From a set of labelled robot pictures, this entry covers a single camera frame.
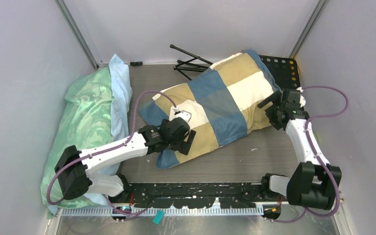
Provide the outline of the blue beige checkered pillow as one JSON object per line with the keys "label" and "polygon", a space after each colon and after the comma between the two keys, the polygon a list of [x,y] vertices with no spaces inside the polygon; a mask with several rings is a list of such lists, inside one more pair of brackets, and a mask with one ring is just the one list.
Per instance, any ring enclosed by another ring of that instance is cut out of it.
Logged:
{"label": "blue beige checkered pillow", "polygon": [[160,125],[173,117],[172,107],[177,105],[191,114],[189,125],[196,135],[187,155],[165,150],[156,166],[171,168],[268,127],[258,104],[279,90],[270,70],[251,49],[212,64],[191,81],[162,90],[139,105],[145,123]]}

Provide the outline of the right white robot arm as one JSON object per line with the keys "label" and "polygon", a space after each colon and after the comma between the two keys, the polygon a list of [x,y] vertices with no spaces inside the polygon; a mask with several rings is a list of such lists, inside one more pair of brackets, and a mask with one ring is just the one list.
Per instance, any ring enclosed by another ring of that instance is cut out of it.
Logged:
{"label": "right white robot arm", "polygon": [[342,171],[332,166],[322,153],[314,138],[311,117],[303,105],[301,91],[292,89],[276,91],[258,104],[270,124],[289,136],[298,160],[291,177],[265,174],[260,195],[266,201],[282,195],[294,206],[330,210],[339,194]]}

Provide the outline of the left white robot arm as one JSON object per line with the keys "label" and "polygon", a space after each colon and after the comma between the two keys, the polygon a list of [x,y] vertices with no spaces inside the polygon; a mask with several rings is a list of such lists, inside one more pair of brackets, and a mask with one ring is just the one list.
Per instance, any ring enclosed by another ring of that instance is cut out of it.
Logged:
{"label": "left white robot arm", "polygon": [[172,150],[187,155],[196,131],[181,117],[163,119],[160,126],[146,125],[121,140],[90,149],[79,150],[75,145],[65,148],[55,165],[55,179],[63,200],[73,200],[86,193],[104,194],[120,203],[131,195],[118,175],[100,171],[125,160],[151,153]]}

